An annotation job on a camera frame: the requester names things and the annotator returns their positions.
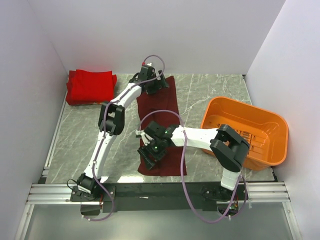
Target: red cloth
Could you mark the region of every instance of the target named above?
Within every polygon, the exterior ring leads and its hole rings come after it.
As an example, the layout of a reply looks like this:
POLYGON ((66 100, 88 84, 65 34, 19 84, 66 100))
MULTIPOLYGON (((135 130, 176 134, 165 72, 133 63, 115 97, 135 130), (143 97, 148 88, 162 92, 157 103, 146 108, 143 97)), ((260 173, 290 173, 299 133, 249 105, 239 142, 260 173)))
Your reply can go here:
MULTIPOLYGON (((153 95, 147 95, 144 92, 136 99, 140 120, 147 114, 156 110, 171 110, 179 114, 175 78, 170 76, 166 81, 170 86, 169 88, 160 89, 153 95)), ((179 119, 174 114, 169 112, 157 112, 144 120, 141 129, 145 129, 151 121, 155 121, 166 128, 172 124, 180 124, 179 119)), ((182 147, 168 147, 167 154, 158 161, 151 170, 147 170, 145 162, 141 157, 138 172, 147 176, 180 176, 182 151, 182 147)), ((186 164, 183 166, 183 174, 187 175, 186 164)))
POLYGON ((66 84, 66 102, 69 105, 93 104, 114 98, 117 76, 112 71, 89 72, 77 69, 69 71, 66 84))

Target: orange plastic bin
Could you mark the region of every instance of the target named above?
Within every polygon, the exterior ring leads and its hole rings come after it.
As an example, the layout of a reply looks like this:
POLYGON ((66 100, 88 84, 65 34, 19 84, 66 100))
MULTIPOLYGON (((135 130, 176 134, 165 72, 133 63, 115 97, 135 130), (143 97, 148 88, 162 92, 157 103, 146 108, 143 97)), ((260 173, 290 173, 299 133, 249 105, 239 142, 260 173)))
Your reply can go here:
POLYGON ((286 159, 289 130, 278 114, 219 96, 210 101, 201 128, 219 128, 221 124, 231 126, 250 144, 245 168, 260 171, 286 159))

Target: marble surface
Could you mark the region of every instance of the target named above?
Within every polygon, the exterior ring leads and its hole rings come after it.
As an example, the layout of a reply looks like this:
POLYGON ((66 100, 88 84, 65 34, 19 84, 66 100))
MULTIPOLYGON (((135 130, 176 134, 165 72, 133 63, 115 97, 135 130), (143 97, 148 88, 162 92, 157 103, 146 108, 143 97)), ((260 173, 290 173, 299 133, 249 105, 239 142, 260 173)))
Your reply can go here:
MULTIPOLYGON (((128 84, 132 74, 119 74, 115 94, 128 84)), ((250 104, 251 100, 242 75, 174 74, 179 113, 186 127, 199 128, 209 101, 225 96, 250 104)), ((61 118, 56 136, 47 184, 64 184, 68 179, 77 179, 86 168, 98 135, 100 105, 69 106, 61 118)), ((180 182, 179 176, 144 176, 137 172, 140 156, 139 140, 135 130, 139 125, 137 102, 125 111, 125 127, 112 145, 103 168, 107 182, 154 183, 180 182)), ((218 160, 200 149, 188 147, 185 153, 186 182, 220 181, 223 167, 218 160)), ((262 171, 244 168, 247 181, 273 181, 273 170, 262 171)))

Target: dark red cloth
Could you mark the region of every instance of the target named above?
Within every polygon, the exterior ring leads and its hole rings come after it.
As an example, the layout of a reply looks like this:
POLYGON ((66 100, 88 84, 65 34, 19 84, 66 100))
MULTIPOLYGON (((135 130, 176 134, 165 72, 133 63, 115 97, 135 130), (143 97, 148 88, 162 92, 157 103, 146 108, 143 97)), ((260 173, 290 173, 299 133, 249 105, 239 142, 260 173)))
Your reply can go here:
MULTIPOLYGON (((170 86, 169 88, 163 88, 153 95, 147 95, 144 92, 136 99, 140 120, 147 114, 156 110, 171 110, 179 114, 175 78, 170 76, 166 81, 170 86)), ((179 119, 174 114, 169 112, 157 112, 144 120, 141 129, 145 129, 151 121, 155 121, 166 128, 172 124, 180 124, 179 119)), ((141 158, 138 172, 147 176, 180 176, 180 161, 183 148, 168 147, 167 151, 167 154, 158 161, 151 170, 147 170, 145 162, 141 158)), ((185 164, 183 166, 183 174, 187 175, 185 164)))
POLYGON ((77 69, 69 71, 66 84, 66 102, 69 105, 93 104, 114 98, 117 76, 112 71, 89 72, 77 69))

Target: white panel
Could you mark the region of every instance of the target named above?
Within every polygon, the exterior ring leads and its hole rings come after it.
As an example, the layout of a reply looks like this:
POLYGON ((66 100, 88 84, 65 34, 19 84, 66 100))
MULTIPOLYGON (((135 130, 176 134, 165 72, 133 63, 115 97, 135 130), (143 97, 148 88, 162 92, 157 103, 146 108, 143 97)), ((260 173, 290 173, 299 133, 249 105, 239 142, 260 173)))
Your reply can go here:
POLYGON ((289 125, 286 161, 276 168, 304 239, 319 239, 320 1, 287 0, 246 76, 252 102, 289 125))
POLYGON ((66 71, 26 0, 0 1, 0 239, 14 239, 65 94, 66 71))
POLYGON ((213 74, 248 72, 284 1, 29 0, 67 70, 213 74))

